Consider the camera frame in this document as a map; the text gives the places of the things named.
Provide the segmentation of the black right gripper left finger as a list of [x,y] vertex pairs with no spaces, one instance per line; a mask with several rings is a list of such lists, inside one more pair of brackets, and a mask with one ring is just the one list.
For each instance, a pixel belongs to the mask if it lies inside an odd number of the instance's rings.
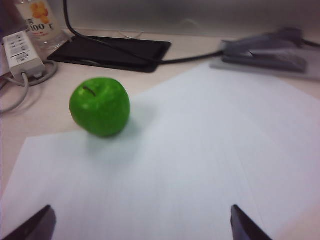
[[51,240],[57,224],[54,209],[46,205],[3,240]]

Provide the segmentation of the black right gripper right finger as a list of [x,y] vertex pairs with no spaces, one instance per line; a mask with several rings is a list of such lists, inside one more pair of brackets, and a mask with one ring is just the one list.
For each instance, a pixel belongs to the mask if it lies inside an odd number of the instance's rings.
[[271,240],[271,238],[236,204],[231,207],[230,224],[234,240]]

